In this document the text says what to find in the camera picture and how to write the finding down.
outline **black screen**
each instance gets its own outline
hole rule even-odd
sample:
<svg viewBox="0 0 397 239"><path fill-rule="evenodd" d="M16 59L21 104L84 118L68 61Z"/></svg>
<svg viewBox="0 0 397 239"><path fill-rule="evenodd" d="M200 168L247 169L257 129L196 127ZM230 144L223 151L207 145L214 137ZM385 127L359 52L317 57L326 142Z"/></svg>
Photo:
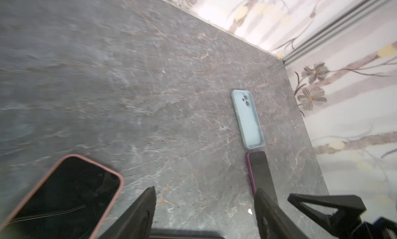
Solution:
<svg viewBox="0 0 397 239"><path fill-rule="evenodd" d="M0 233L0 238L89 238L120 185L79 157L66 158Z"/></svg>
<svg viewBox="0 0 397 239"><path fill-rule="evenodd" d="M251 183L252 186L255 184L256 189L262 188L271 197L271 199L278 204L265 152L250 152L248 158L251 166L250 174L254 180L254 183Z"/></svg>

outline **smartphone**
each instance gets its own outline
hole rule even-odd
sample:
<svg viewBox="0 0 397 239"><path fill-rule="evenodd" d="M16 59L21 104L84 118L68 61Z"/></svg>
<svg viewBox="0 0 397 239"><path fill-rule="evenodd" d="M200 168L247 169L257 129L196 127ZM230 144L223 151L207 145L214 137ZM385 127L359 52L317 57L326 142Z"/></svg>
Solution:
<svg viewBox="0 0 397 239"><path fill-rule="evenodd" d="M123 177L86 157L59 160L0 227L0 238L94 238Z"/></svg>
<svg viewBox="0 0 397 239"><path fill-rule="evenodd" d="M235 89L231 92L231 98L244 147L246 149L263 147L265 142L251 93L246 90Z"/></svg>
<svg viewBox="0 0 397 239"><path fill-rule="evenodd" d="M271 178L271 172L265 152L248 152L245 155L245 159L254 195L258 188L262 188L278 205L277 195L275 193L273 179Z"/></svg>

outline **wallpaper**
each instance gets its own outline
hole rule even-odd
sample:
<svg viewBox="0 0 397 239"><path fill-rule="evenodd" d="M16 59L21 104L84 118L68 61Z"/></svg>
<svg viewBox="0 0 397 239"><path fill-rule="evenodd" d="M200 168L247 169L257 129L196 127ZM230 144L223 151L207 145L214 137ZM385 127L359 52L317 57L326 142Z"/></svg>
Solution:
<svg viewBox="0 0 397 239"><path fill-rule="evenodd" d="M397 221L397 0L286 67L331 195Z"/></svg>
<svg viewBox="0 0 397 239"><path fill-rule="evenodd" d="M169 0L280 58L362 0Z"/></svg>

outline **marble countertop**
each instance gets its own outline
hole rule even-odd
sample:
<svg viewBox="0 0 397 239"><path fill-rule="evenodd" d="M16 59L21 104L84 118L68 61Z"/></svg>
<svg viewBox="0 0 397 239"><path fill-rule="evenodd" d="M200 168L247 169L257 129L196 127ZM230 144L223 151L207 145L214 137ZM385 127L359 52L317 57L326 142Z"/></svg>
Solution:
<svg viewBox="0 0 397 239"><path fill-rule="evenodd" d="M258 238L231 102L247 89L281 208L327 194L280 59L161 0L0 0L0 219L54 162L85 155L125 186L102 232L155 186L153 228Z"/></svg>

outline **light blue phone case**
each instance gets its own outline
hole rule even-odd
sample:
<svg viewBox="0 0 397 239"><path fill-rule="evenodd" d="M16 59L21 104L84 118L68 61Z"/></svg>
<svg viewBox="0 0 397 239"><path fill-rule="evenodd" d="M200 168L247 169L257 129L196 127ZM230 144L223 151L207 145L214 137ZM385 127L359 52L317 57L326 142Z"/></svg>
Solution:
<svg viewBox="0 0 397 239"><path fill-rule="evenodd" d="M231 98L244 147L246 149L263 147L265 141L251 93L246 90L235 89L231 92Z"/></svg>

